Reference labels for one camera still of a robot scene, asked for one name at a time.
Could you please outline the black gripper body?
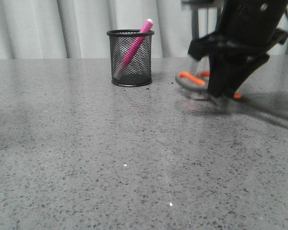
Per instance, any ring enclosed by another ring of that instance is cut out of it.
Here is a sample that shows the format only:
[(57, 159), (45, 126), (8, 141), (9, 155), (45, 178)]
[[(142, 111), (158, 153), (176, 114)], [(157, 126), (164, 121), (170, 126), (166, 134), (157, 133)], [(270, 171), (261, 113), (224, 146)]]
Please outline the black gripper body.
[(192, 40), (188, 53), (196, 60), (207, 55), (257, 56), (283, 45), (288, 32), (277, 26), (287, 5), (287, 0), (227, 0), (215, 31)]

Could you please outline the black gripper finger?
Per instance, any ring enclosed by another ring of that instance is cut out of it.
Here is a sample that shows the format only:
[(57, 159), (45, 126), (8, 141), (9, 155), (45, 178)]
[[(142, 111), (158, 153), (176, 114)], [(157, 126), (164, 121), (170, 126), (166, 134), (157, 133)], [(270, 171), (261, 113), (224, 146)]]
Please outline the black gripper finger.
[(260, 66), (265, 64), (269, 60), (270, 56), (268, 54), (262, 54), (253, 59), (247, 61), (244, 67), (234, 74), (234, 77), (230, 81), (229, 85), (226, 87), (224, 95), (227, 97), (234, 97), (236, 90), (244, 83), (244, 81)]
[(246, 80), (247, 57), (244, 55), (210, 54), (210, 77), (207, 91), (214, 97), (220, 97), (227, 91), (236, 91)]

